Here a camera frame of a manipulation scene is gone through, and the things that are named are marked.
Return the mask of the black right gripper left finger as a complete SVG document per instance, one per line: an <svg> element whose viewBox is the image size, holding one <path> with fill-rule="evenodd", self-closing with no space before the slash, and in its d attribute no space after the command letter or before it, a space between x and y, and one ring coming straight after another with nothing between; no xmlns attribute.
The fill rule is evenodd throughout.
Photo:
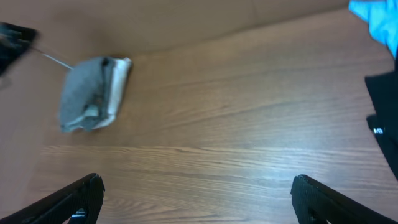
<svg viewBox="0 0 398 224"><path fill-rule="evenodd" d="M3 224L95 224L104 200L102 178L91 173L1 219Z"/></svg>

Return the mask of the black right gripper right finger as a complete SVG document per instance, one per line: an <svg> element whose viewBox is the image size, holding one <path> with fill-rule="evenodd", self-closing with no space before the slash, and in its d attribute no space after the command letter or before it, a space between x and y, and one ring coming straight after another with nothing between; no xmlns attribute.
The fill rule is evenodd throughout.
<svg viewBox="0 0 398 224"><path fill-rule="evenodd" d="M290 194L300 224L397 224L307 175L294 177Z"/></svg>

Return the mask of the grey shorts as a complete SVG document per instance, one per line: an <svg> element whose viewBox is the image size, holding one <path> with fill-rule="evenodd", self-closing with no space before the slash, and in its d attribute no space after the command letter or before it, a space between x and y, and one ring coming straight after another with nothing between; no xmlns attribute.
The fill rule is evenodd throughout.
<svg viewBox="0 0 398 224"><path fill-rule="evenodd" d="M66 76L60 97L59 122L64 133L82 128L91 131L107 117L115 59L85 60Z"/></svg>

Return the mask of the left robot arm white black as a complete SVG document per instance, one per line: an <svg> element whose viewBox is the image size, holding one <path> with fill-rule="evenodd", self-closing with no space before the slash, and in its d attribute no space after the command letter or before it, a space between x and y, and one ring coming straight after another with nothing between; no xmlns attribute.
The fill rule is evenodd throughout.
<svg viewBox="0 0 398 224"><path fill-rule="evenodd" d="M38 35L35 29L1 22L1 76L31 48Z"/></svg>

